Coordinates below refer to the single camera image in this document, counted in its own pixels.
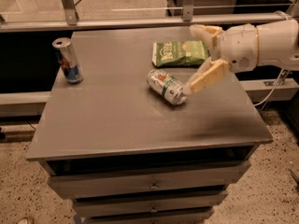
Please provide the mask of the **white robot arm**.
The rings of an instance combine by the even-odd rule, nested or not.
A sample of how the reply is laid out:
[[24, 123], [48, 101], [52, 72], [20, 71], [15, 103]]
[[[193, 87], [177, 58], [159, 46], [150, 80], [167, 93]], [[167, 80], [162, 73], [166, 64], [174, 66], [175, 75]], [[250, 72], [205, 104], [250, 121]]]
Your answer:
[[183, 85], [186, 95], [222, 80], [229, 72], [248, 72], [266, 65], [299, 70], [299, 23], [296, 20], [257, 26], [248, 23], [227, 30], [195, 24], [190, 32], [206, 45], [209, 57]]

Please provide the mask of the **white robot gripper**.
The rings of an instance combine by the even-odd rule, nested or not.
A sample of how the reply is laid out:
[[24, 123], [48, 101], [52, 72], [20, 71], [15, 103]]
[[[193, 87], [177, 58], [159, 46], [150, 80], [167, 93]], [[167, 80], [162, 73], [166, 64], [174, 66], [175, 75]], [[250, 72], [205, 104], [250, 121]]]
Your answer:
[[220, 53], [221, 59], [206, 59], [183, 85], [184, 94], [199, 92], [222, 80], [230, 70], [241, 73], [256, 67], [258, 35], [254, 25], [234, 26], [224, 32], [220, 26], [194, 24], [190, 32], [206, 45], [212, 58], [218, 58]]

